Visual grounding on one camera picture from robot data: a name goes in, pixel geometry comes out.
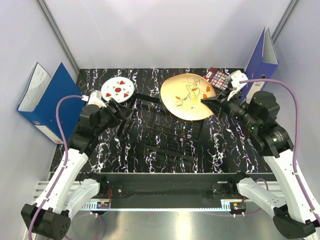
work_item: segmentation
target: reflective floor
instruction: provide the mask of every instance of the reflective floor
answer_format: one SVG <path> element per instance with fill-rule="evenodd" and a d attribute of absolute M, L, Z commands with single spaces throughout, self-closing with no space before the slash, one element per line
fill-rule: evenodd
<path fill-rule="evenodd" d="M 248 212 L 257 206 L 248 202 Z M 107 212 L 103 232 L 96 240 L 284 240 L 269 215 L 221 217 L 206 212 Z M 80 211 L 67 236 L 91 240 L 99 232 L 100 220 Z"/>

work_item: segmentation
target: yellow plate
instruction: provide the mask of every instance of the yellow plate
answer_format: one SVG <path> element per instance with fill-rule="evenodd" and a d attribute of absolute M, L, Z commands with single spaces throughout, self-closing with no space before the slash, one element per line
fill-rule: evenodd
<path fill-rule="evenodd" d="M 201 103 L 201 99 L 216 96 L 214 88 L 202 76 L 185 73 L 164 81 L 160 97 L 164 106 L 184 120 L 202 120 L 213 113 Z"/>

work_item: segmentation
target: wire rack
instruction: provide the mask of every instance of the wire rack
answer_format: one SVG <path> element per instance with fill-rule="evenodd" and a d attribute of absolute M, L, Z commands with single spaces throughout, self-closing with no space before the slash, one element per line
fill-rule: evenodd
<path fill-rule="evenodd" d="M 166 110 L 159 98 L 138 94 L 136 99 L 143 100 L 143 103 L 146 100 L 151 112 L 143 140 L 144 148 L 193 161 L 204 120 L 182 120 Z"/>

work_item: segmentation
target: blue binder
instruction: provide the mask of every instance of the blue binder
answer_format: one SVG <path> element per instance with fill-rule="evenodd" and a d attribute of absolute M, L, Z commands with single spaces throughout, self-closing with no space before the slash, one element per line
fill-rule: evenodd
<path fill-rule="evenodd" d="M 278 58 L 274 44 L 271 39 L 269 28 L 262 31 L 258 43 L 255 46 L 245 74 L 250 79 L 270 79 L 278 67 Z M 250 103 L 253 94 L 264 88 L 266 82 L 247 83 L 242 89 L 242 94 L 246 96 L 246 102 Z"/>
<path fill-rule="evenodd" d="M 56 144 L 62 144 L 56 121 L 56 106 L 60 99 L 81 92 L 61 63 L 51 78 L 37 63 L 17 111 Z M 78 120 L 85 102 L 78 98 L 65 100 L 59 111 L 63 132 L 68 139 Z"/>

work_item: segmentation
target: marble table surface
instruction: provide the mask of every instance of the marble table surface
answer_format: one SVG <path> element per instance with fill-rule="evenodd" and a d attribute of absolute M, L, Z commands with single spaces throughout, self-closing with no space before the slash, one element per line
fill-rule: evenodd
<path fill-rule="evenodd" d="M 82 94 L 90 95 L 100 90 L 103 83 L 113 77 L 130 79 L 138 93 L 158 98 L 162 83 L 169 77 L 194 73 L 204 76 L 208 68 L 131 68 L 131 69 L 82 69 L 77 86 Z M 238 69 L 220 68 L 230 74 Z M 200 140 L 193 152 L 193 161 L 185 160 L 141 147 L 150 109 L 142 109 L 134 104 L 130 132 L 116 137 L 117 127 L 107 129 L 99 137 L 99 145 L 94 150 L 82 172 L 102 173 L 270 173 L 269 166 L 245 137 L 241 126 L 227 116 L 217 119 L 214 115 L 204 120 Z M 59 165 L 64 148 L 58 145 L 50 171 Z"/>

